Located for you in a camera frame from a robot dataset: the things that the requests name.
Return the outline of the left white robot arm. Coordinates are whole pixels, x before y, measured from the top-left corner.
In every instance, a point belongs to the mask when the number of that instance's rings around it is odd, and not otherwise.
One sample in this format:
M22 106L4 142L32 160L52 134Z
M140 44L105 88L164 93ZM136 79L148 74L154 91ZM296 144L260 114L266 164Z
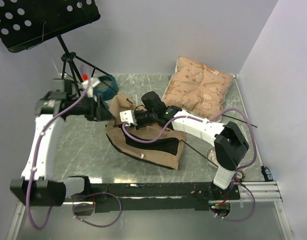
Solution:
M92 195L88 176L70 176L64 181L53 177L57 143L68 116L84 116L88 121L106 122L114 116L94 88L100 84L91 77L74 90L69 79L54 79L53 90L35 105L35 133L29 158L20 179L10 183L11 192L26 206L61 206L65 199L75 195L87 201Z

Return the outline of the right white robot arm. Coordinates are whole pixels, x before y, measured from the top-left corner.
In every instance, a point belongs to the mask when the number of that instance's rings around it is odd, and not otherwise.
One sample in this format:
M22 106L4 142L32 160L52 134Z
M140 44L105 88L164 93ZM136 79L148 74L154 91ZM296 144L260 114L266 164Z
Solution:
M167 106L154 91L141 98L144 110L132 110L132 124L137 128L157 123L163 130L180 131L197 137L214 147L218 168L212 181L212 195L223 199L229 194L229 186L241 160L249 150L249 144L238 125L215 122L189 113L180 107Z

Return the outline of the tan black pet tent fabric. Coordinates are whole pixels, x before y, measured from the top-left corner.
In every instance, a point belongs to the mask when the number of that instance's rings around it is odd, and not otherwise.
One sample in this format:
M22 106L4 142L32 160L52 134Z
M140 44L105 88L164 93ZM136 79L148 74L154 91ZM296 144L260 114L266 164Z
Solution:
M128 137L122 130L120 112L134 110L136 103L128 95L118 93L113 97L109 111L115 120L108 121L105 126L106 136L112 146L120 153L138 161L146 162L163 168L177 170L180 157L183 153L186 134L181 131L163 130L158 123L151 123L146 127L135 129L126 127L127 132L134 138L142 141L153 140L162 133L153 143L140 143Z

